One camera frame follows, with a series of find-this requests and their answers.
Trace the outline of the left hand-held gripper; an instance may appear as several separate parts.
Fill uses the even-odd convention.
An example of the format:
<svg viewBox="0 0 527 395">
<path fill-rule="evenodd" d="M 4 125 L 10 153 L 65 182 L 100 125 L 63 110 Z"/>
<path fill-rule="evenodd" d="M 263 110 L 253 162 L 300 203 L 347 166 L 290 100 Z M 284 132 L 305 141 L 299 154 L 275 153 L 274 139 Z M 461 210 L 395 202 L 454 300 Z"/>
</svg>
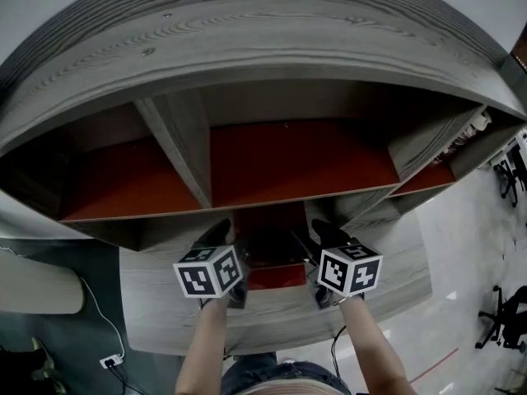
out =
<svg viewBox="0 0 527 395">
<path fill-rule="evenodd" d="M 247 281 L 236 247 L 224 245 L 231 220 L 219 221 L 201 235 L 173 264 L 184 297 L 195 299 L 200 309 L 212 300 L 228 299 L 229 309 L 244 309 Z"/>
</svg>

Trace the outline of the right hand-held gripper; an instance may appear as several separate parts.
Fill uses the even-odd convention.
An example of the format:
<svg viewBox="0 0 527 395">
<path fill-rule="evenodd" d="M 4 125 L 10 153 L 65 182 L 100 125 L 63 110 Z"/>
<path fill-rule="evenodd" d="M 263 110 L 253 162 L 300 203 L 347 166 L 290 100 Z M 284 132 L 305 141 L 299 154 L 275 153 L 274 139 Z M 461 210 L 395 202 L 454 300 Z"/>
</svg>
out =
<svg viewBox="0 0 527 395">
<path fill-rule="evenodd" d="M 383 256 L 327 221 L 313 219 L 320 247 L 307 251 L 310 290 L 319 309 L 327 309 L 378 286 Z"/>
</svg>

